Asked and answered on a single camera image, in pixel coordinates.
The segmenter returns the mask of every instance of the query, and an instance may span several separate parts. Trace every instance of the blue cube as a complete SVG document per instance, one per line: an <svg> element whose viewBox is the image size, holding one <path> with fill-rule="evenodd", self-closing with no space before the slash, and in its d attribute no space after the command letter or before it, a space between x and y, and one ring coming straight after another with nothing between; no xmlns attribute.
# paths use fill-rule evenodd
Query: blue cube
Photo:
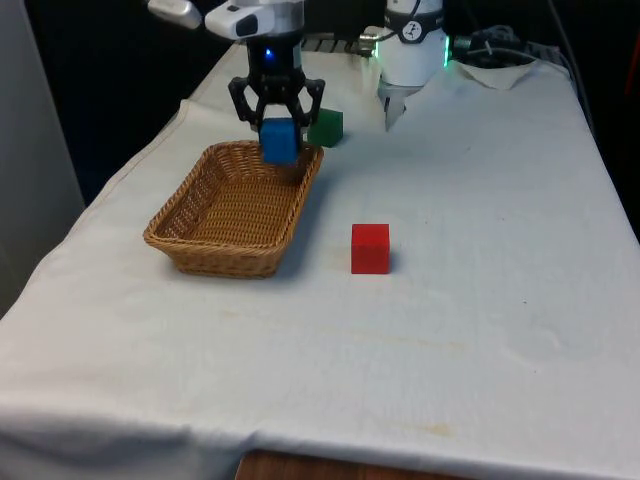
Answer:
<svg viewBox="0 0 640 480"><path fill-rule="evenodd" d="M294 165L298 160L299 138L292 118L268 118L260 129L265 163Z"/></svg>

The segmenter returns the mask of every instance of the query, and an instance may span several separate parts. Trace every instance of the table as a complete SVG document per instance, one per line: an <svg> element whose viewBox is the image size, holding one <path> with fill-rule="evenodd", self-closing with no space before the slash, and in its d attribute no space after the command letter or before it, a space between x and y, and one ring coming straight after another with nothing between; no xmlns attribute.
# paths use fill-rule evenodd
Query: table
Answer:
<svg viewBox="0 0 640 480"><path fill-rule="evenodd" d="M386 134L359 61L304 61L346 138L278 275L185 276L142 241L206 146L250 135L234 49L0 322L0 478L224 479L253 449L640 478L640 250L566 76L454 64ZM350 275L353 223L391 225L391 275Z"/></svg>

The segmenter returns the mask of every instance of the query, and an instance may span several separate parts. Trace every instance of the red cube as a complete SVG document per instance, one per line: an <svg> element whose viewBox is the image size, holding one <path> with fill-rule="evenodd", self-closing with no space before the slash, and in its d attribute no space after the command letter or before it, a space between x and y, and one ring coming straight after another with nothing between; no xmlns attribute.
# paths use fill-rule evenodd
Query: red cube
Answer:
<svg viewBox="0 0 640 480"><path fill-rule="evenodd" d="M391 268L389 225L354 225L351 273L386 275Z"/></svg>

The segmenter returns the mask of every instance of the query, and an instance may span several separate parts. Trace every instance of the white wall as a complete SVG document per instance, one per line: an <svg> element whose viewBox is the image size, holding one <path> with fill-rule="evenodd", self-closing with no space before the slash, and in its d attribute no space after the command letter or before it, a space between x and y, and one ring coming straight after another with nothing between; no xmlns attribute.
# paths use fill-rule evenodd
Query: white wall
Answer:
<svg viewBox="0 0 640 480"><path fill-rule="evenodd" d="M0 0L0 317L82 199L21 0Z"/></svg>

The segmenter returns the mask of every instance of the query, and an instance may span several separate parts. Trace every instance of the wicker basket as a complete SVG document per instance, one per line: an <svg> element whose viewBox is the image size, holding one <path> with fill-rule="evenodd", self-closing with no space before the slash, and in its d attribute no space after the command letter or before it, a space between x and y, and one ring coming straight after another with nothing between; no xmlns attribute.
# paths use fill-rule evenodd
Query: wicker basket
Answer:
<svg viewBox="0 0 640 480"><path fill-rule="evenodd" d="M207 149L144 232L185 273L275 274L293 239L323 151L305 145L293 167L265 164L257 142Z"/></svg>

